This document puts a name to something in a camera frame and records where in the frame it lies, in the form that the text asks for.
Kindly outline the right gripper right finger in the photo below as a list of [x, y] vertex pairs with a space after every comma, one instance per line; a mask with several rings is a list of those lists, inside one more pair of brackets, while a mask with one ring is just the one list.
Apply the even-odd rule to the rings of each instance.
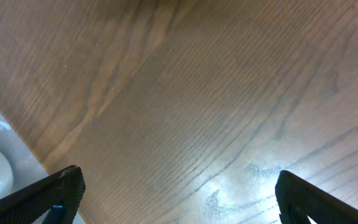
[[275, 186], [282, 224], [358, 224], [358, 209], [282, 170]]

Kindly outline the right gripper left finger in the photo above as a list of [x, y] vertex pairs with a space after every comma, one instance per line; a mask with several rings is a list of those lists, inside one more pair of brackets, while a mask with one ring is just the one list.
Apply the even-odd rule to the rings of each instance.
[[0, 223], [73, 223], [86, 185], [81, 168], [68, 166], [0, 199]]

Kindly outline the clear plastic container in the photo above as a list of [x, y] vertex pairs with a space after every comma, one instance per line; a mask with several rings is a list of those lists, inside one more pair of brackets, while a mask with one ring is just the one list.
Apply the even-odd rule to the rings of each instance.
[[[14, 177], [11, 194], [66, 168], [64, 167], [52, 174], [48, 174], [1, 113], [0, 152], [11, 165]], [[46, 216], [46, 214], [43, 214], [33, 223], [44, 223], [43, 220]], [[77, 211], [73, 223], [83, 222]]]

